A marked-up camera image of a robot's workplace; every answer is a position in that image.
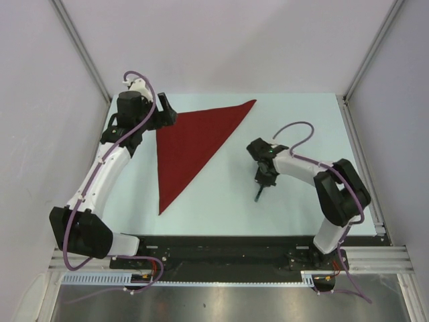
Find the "red triangular cloth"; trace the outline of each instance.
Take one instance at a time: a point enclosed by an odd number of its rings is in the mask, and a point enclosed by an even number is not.
[[[156,131],[160,215],[214,156],[255,102],[180,113],[175,125]]]

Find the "light blue table surface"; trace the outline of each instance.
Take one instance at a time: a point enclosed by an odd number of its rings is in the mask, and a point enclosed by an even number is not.
[[[116,232],[145,235],[314,235],[324,218],[313,186],[283,175],[277,186],[253,201],[257,165],[246,150],[254,139],[269,140],[283,125],[309,121],[314,137],[296,152],[321,161],[349,159],[355,164],[334,94],[168,95],[177,112],[242,104],[255,106],[182,194],[158,216],[156,134],[147,131],[108,198],[103,221]],[[109,117],[116,112],[113,99]],[[297,125],[278,137],[292,146],[310,129]],[[368,209],[351,235],[375,235]]]

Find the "gray wall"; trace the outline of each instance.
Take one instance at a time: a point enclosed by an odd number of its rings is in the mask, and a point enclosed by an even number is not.
[[[387,228],[429,299],[429,1],[406,2],[359,88],[352,116]]]
[[[10,321],[48,267],[50,209],[84,178],[107,107],[49,1],[1,1],[0,44],[0,320]]]
[[[108,2],[64,0],[110,94],[128,69],[169,94],[341,94],[393,0]]]

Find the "metal plate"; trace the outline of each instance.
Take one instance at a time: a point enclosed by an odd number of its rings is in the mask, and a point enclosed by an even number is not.
[[[372,305],[345,294],[317,296],[309,288],[221,286],[161,286],[133,296],[112,291],[67,305],[109,286],[62,286],[52,322],[410,321],[396,275],[360,275],[355,280]],[[337,277],[336,288],[350,287],[345,276]]]

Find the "metal frame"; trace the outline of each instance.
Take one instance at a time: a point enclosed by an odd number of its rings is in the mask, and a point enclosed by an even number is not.
[[[344,94],[344,98],[346,102],[350,100],[351,95],[353,95],[353,93],[355,92],[357,85],[361,81],[363,75],[365,74],[365,71],[367,70],[372,59],[374,58],[374,55],[377,53],[384,37],[390,30],[392,23],[395,21],[397,14],[399,13],[405,1],[406,0],[395,0],[391,5],[388,14],[386,15],[383,23],[381,24],[380,29],[378,30],[373,42],[371,43],[368,49],[368,52],[365,55],[365,58],[363,59],[361,65],[357,69],[357,72],[353,77],[353,80],[351,81],[346,93]]]
[[[98,286],[145,286],[147,283],[131,282],[133,273],[122,272],[68,272],[62,281],[63,285],[98,285]],[[228,286],[228,287],[313,287],[311,274],[301,273],[301,282],[279,282],[279,283],[221,283],[221,282],[157,282],[154,286]]]
[[[93,79],[94,84],[96,84],[98,91],[100,92],[103,99],[106,101],[106,104],[110,105],[112,98],[109,95],[109,92],[97,68],[95,67],[92,58],[90,57],[88,50],[86,50],[86,47],[82,39],[80,38],[79,33],[77,32],[77,29],[74,26],[74,23],[70,18],[70,15],[68,14],[63,2],[61,0],[50,0],[50,3],[52,4],[52,7],[54,8],[54,11],[58,16],[58,19],[66,30],[66,33],[70,37],[70,41],[73,43],[74,48],[82,59],[82,63],[88,70],[88,73]]]
[[[402,295],[408,309],[408,314],[412,322],[427,321],[429,316],[427,307],[420,300],[422,295],[418,287],[415,274],[398,274]]]
[[[37,322],[50,322],[54,313],[56,299],[60,292],[62,278],[65,272],[48,272],[48,287],[45,292],[42,307],[40,308]]]
[[[369,194],[371,195],[371,203],[369,204],[368,207],[371,210],[371,216],[373,218],[375,230],[378,235],[383,236],[387,234],[387,236],[390,239],[390,235],[385,227],[385,219],[383,216],[383,211],[381,209],[379,198],[377,196],[377,191],[375,190],[375,187],[371,180],[371,174],[369,172],[368,163],[365,158],[362,145],[359,140],[359,136],[357,134],[357,130],[353,122],[353,118],[350,113],[349,104],[346,103],[345,100],[341,97],[337,97],[337,101],[339,103],[341,115],[343,116],[343,121],[345,124],[347,135],[349,137],[353,155],[356,159],[359,174],[361,175],[362,181],[367,187]]]
[[[349,259],[350,272],[352,274],[410,274],[413,272],[413,267],[405,247],[393,246],[361,246],[361,247],[343,247],[347,252]],[[85,256],[69,254],[69,260],[72,265],[81,263]],[[81,268],[79,272],[121,272],[130,273],[136,270],[112,270],[110,269],[110,258],[102,260],[94,259],[86,266]],[[55,250],[50,265],[50,272],[67,272],[67,268],[62,260],[62,251]],[[142,272],[149,273],[150,270],[143,270]],[[306,274],[330,274],[331,271],[303,271]]]

